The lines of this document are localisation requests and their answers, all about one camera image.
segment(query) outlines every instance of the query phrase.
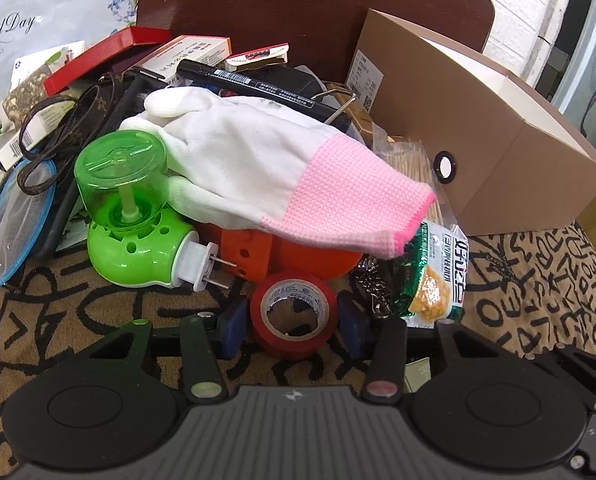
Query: black marker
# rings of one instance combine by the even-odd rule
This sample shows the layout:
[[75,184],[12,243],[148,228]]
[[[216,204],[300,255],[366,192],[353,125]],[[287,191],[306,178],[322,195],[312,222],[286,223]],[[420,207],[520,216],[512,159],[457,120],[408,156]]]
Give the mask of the black marker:
[[[176,72],[184,79],[208,83],[221,89],[231,90],[238,95],[271,99],[321,123],[324,123],[336,112],[335,108],[331,106],[283,90],[264,81],[259,81],[258,79],[253,79],[235,72],[227,72],[226,70],[191,61],[190,59],[181,60]],[[350,123],[351,118],[343,113],[336,117],[331,125],[335,126],[341,132],[346,133]]]

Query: white plug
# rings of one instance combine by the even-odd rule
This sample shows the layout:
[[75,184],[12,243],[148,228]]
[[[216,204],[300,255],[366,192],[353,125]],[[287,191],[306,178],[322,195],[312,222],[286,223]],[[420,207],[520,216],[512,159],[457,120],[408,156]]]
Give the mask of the white plug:
[[193,283],[194,292],[204,290],[207,282],[214,283],[209,277],[217,254],[216,244],[209,242],[207,245],[202,245],[187,236],[175,255],[171,270],[172,285],[180,286],[182,282],[188,282]]

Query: mesh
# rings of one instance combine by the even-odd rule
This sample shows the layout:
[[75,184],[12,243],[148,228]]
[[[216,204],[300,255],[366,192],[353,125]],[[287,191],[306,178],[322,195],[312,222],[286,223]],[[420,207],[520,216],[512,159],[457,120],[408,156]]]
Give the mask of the mesh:
[[[0,286],[22,265],[40,234],[53,202],[55,185],[40,195],[27,195],[17,185],[18,164],[0,194]],[[28,186],[47,180],[56,172],[50,160],[41,163],[27,179]]]

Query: black strap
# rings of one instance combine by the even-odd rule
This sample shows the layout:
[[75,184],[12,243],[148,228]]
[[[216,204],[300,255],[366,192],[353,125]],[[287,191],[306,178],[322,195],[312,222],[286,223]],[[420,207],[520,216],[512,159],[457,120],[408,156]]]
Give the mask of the black strap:
[[[53,96],[36,104],[20,127],[18,138],[20,150],[25,158],[30,160],[30,163],[18,172],[17,183],[20,189],[28,195],[38,195],[73,171],[76,157],[82,148],[98,136],[100,129],[120,100],[123,91],[123,76],[107,73],[100,78],[98,83],[86,89],[79,99],[69,96]],[[74,102],[75,104],[50,135],[44,148],[38,153],[31,153],[22,142],[29,122],[40,111],[62,102]],[[50,158],[56,165],[56,174],[44,182],[27,186],[26,181],[30,174],[44,160]]]

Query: green plastic base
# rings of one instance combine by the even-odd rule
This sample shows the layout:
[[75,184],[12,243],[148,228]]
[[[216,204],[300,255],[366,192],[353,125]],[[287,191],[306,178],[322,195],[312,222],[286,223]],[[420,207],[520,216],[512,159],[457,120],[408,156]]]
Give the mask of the green plastic base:
[[193,226],[165,205],[153,222],[137,231],[113,232],[91,222],[86,244],[94,269],[111,283],[172,287],[175,255],[188,235],[197,241]]

